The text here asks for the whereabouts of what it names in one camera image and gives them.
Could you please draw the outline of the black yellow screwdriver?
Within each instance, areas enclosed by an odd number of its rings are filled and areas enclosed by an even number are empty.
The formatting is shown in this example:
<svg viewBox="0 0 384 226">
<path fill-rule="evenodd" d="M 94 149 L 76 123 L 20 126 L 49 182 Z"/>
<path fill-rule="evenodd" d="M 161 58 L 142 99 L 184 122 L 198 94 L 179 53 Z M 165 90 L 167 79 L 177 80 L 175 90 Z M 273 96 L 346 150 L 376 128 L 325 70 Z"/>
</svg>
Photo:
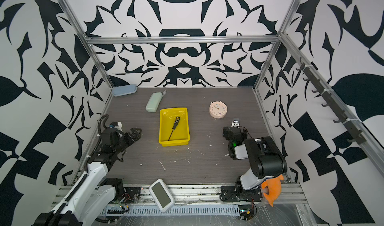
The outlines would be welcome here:
<svg viewBox="0 0 384 226">
<path fill-rule="evenodd" d="M 173 127 L 172 127 L 172 131 L 171 131 L 170 136 L 169 136 L 169 138 L 168 138 L 168 141 L 171 140 L 172 134 L 173 134 L 173 132 L 175 131 L 175 129 L 177 128 L 177 126 L 178 126 L 178 124 L 179 124 L 179 122 L 180 122 L 180 119 L 181 119 L 180 117 L 176 117 L 176 119 L 175 119 L 175 121 L 174 121 L 174 124 L 173 124 Z"/>
</svg>

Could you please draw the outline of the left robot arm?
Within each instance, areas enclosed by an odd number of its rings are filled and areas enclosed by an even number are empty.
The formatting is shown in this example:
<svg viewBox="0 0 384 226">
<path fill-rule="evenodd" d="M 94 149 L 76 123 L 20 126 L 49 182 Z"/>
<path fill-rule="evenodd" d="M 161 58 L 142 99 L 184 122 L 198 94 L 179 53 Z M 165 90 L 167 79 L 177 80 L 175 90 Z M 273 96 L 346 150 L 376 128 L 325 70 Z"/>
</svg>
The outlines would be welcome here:
<svg viewBox="0 0 384 226">
<path fill-rule="evenodd" d="M 124 133 L 122 123 L 106 124 L 109 115 L 101 116 L 97 125 L 97 144 L 87 155 L 84 172 L 69 193 L 48 213 L 41 213 L 36 226 L 90 226 L 110 202 L 126 194 L 122 179 L 107 178 L 114 163 L 123 161 L 128 147 L 139 141 L 142 129 Z"/>
</svg>

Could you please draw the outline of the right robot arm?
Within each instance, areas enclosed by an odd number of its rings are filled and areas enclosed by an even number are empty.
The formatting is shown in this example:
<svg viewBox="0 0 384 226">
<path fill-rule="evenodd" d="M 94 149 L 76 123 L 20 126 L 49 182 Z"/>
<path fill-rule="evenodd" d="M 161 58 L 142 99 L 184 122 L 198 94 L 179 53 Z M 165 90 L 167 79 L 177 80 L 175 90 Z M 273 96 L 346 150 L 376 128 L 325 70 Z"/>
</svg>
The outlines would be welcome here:
<svg viewBox="0 0 384 226">
<path fill-rule="evenodd" d="M 229 142 L 229 157 L 248 160 L 250 168 L 238 177 L 234 186 L 221 187 L 220 200 L 232 203 L 262 198 L 273 206 L 282 191 L 283 174 L 287 172 L 287 163 L 274 140 L 252 138 L 237 118 L 230 127 L 223 128 L 223 137 Z"/>
</svg>

